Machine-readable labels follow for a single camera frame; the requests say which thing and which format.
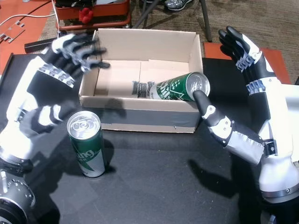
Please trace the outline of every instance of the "orange mat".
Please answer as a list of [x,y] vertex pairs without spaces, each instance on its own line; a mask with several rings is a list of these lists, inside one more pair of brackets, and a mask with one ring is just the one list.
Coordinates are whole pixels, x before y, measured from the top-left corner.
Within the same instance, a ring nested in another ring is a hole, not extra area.
[[[27,14],[47,1],[48,0],[30,0],[30,2],[23,3],[22,0],[0,0],[0,22],[3,22],[9,16],[15,14]],[[52,3],[50,2],[33,12],[32,15],[49,15],[51,10]],[[0,26],[0,34],[11,27],[20,18],[22,17],[12,18]],[[38,41],[46,21],[47,18],[25,17],[21,21],[21,23],[25,24],[23,27],[25,31],[11,43],[6,41],[0,43],[0,74],[2,74],[11,53],[25,54],[24,44]]]
[[[231,60],[230,57],[226,56],[221,52],[220,46],[220,43],[205,42],[205,57]],[[271,50],[268,48],[261,48],[261,50],[265,54],[269,64],[271,65],[272,69],[274,70],[277,78],[281,81],[281,83],[291,84],[281,52],[279,50]]]

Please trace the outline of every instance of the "black tabletop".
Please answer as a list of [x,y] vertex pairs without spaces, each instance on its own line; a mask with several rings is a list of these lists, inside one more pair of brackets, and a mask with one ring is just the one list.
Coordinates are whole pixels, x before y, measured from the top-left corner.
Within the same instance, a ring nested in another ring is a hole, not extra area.
[[[22,72],[35,55],[15,55],[0,90],[0,131]],[[246,125],[250,115],[241,74],[227,60],[203,59],[211,100]],[[78,86],[67,97],[78,103]],[[36,196],[31,223],[259,223],[251,166],[229,154],[200,124],[194,134],[104,131],[109,170],[84,177],[66,122],[35,144],[26,176]]]

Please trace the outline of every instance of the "metal stand leg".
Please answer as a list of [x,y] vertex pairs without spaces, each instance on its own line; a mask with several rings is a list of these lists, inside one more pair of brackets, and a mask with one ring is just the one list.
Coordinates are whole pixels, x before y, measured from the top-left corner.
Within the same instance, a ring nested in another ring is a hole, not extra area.
[[156,7],[156,5],[159,2],[160,2],[160,0],[154,0],[153,3],[151,3],[151,5],[147,8],[147,10],[145,10],[145,12],[142,13],[142,16],[137,21],[137,23],[132,27],[132,29],[137,29],[139,27],[139,25],[143,22],[143,20],[145,20],[148,17],[148,15],[151,13],[151,11],[154,10],[154,8]]
[[143,15],[143,14],[144,14],[144,12],[145,12],[145,9],[146,9],[146,0],[143,0],[143,5],[142,5],[142,14],[141,14],[141,15]]
[[[147,0],[143,0],[143,6],[142,6],[142,14],[141,15],[143,15],[144,14],[144,12],[145,12],[145,10],[146,10],[146,4],[147,4],[147,2],[146,2]],[[147,22],[147,20],[148,20],[148,16],[146,16],[145,17],[145,19],[144,19],[144,23],[143,23],[143,29],[145,29],[146,28],[146,22]]]
[[209,23],[209,17],[207,15],[207,10],[206,10],[206,0],[200,0],[200,2],[201,2],[202,14],[204,16],[205,27],[206,27],[206,39],[207,41],[212,42],[212,33],[211,33],[211,28]]

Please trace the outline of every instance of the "white cable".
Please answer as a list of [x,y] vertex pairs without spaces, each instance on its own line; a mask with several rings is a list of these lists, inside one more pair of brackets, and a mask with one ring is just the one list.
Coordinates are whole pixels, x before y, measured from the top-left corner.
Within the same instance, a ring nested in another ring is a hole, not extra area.
[[18,17],[18,16],[27,16],[27,17],[34,17],[34,18],[46,18],[46,17],[50,17],[50,16],[54,16],[54,15],[55,14],[51,14],[51,15],[29,15],[29,14],[12,15],[12,16],[8,17],[6,20],[4,20],[2,23],[0,23],[0,26],[2,26],[5,22],[10,20],[11,18]]
[[54,4],[54,1],[52,0],[52,6],[53,6],[53,9],[54,9],[54,12],[55,12],[55,16],[56,16],[56,20],[57,20],[57,38],[59,38],[59,19],[58,19],[58,16],[57,16],[57,12],[56,12],[56,8],[55,8],[55,4]]

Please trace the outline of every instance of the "standing can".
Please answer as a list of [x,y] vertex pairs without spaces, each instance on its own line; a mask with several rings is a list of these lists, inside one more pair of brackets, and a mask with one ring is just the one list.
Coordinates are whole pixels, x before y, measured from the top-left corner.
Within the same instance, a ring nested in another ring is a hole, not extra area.
[[75,113],[67,122],[67,131],[83,174],[88,177],[102,175],[107,163],[99,117],[90,111]]
[[151,99],[194,101],[193,92],[195,90],[201,90],[207,96],[210,93],[209,80],[200,72],[191,72],[153,85],[149,91],[149,96]]

